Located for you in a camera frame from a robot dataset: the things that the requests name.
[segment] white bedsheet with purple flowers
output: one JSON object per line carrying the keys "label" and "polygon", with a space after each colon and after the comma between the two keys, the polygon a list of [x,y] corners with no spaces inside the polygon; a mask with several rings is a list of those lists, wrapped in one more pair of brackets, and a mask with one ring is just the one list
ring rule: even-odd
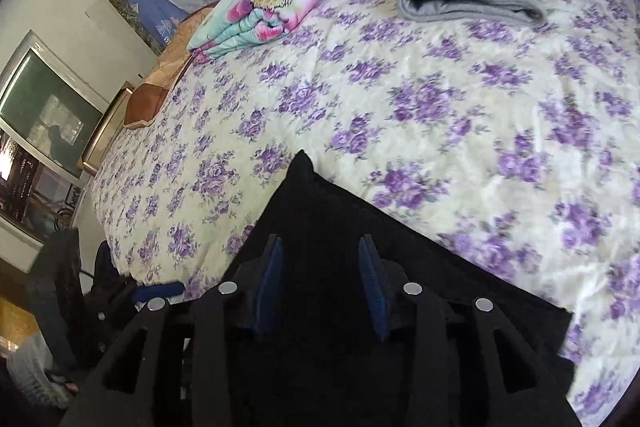
{"label": "white bedsheet with purple flowers", "polygon": [[640,367],[638,0],[538,0],[541,30],[323,0],[192,67],[93,183],[121,272],[214,285],[304,149],[317,171],[575,313],[569,400],[597,426]]}

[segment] round metal bolt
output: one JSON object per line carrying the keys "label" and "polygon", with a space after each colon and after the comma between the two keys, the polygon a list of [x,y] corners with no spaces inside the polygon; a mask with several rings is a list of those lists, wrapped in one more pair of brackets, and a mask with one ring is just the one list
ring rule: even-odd
{"label": "round metal bolt", "polygon": [[164,308],[164,299],[162,297],[154,297],[148,303],[146,303],[146,307],[153,312],[157,312],[158,310]]}
{"label": "round metal bolt", "polygon": [[233,281],[226,281],[218,286],[218,291],[222,293],[222,295],[229,295],[231,293],[234,293],[237,289],[238,285]]}
{"label": "round metal bolt", "polygon": [[407,295],[420,295],[422,293],[422,286],[417,282],[408,282],[402,287],[402,289]]}
{"label": "round metal bolt", "polygon": [[478,308],[481,312],[490,312],[494,309],[494,303],[492,303],[489,299],[485,299],[484,297],[482,297],[476,301],[476,308]]}

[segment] white wall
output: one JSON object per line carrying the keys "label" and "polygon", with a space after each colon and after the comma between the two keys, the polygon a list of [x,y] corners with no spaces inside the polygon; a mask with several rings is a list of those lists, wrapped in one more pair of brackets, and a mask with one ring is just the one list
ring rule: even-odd
{"label": "white wall", "polygon": [[[156,58],[105,3],[0,0],[0,70],[33,30],[80,79],[105,100],[112,100],[125,81],[135,83],[138,74],[147,74]],[[0,225],[0,257],[28,270],[36,253],[33,243]]]}

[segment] yellow floor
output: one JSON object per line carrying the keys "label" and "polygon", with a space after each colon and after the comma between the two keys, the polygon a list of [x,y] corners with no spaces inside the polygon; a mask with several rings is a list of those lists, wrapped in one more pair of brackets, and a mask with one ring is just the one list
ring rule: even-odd
{"label": "yellow floor", "polygon": [[0,337],[19,346],[36,331],[38,324],[33,315],[0,297]]}

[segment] bed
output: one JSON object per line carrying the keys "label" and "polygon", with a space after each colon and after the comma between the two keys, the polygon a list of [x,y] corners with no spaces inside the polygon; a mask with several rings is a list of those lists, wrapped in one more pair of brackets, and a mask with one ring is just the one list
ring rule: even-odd
{"label": "bed", "polygon": [[279,42],[192,65],[92,184],[116,267],[219,282],[298,150],[453,253],[574,312],[596,427],[640,367],[638,0],[538,0],[540,29],[322,0]]}

